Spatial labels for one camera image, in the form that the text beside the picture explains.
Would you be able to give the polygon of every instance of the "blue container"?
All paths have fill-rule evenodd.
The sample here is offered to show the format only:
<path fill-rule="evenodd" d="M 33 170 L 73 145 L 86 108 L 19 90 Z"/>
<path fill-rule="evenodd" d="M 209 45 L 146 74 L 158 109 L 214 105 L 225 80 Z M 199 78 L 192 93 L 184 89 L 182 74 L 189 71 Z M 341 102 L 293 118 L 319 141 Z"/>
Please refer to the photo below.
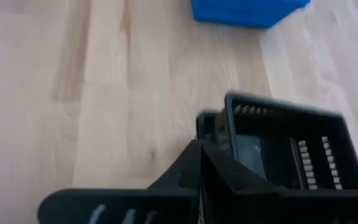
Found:
<path fill-rule="evenodd" d="M 267 29 L 310 0 L 191 0 L 197 21 Z"/>

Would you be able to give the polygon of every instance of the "wooden surface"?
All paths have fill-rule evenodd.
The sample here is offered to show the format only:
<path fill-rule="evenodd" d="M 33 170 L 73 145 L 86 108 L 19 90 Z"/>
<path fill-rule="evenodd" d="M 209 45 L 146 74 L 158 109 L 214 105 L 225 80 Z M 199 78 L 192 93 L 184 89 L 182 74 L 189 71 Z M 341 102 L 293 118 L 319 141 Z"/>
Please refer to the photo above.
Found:
<path fill-rule="evenodd" d="M 0 0 L 0 223 L 58 189 L 148 186 L 229 89 L 342 112 L 358 154 L 358 0 L 268 31 L 189 0 Z"/>

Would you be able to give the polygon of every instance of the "black plastic crate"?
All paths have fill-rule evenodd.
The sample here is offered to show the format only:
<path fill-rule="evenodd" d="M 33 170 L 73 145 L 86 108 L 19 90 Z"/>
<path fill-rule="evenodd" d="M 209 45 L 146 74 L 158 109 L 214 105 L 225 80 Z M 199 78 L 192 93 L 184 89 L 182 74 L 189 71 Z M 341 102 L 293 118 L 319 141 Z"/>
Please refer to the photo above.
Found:
<path fill-rule="evenodd" d="M 228 93 L 220 112 L 201 113 L 199 139 L 289 189 L 358 189 L 358 160 L 341 114 Z"/>

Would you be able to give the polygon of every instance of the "black plastic basket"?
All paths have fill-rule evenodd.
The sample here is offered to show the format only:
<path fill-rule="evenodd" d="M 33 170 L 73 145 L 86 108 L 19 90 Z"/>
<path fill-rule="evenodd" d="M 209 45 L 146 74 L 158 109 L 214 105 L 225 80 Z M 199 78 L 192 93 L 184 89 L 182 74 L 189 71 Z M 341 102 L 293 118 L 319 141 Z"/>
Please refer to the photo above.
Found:
<path fill-rule="evenodd" d="M 274 184 L 358 189 L 358 160 L 339 113 L 228 93 L 220 113 L 198 116 L 197 133 Z"/>

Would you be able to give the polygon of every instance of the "light wood grain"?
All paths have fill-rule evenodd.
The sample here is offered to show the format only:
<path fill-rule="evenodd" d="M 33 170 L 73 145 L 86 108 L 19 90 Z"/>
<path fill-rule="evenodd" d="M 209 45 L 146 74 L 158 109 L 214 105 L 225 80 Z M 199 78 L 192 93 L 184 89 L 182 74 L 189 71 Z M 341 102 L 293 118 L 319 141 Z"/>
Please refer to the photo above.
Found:
<path fill-rule="evenodd" d="M 358 0 L 266 31 L 181 0 L 0 0 L 0 223 L 58 189 L 148 186 L 230 89 L 342 112 L 358 155 Z"/>

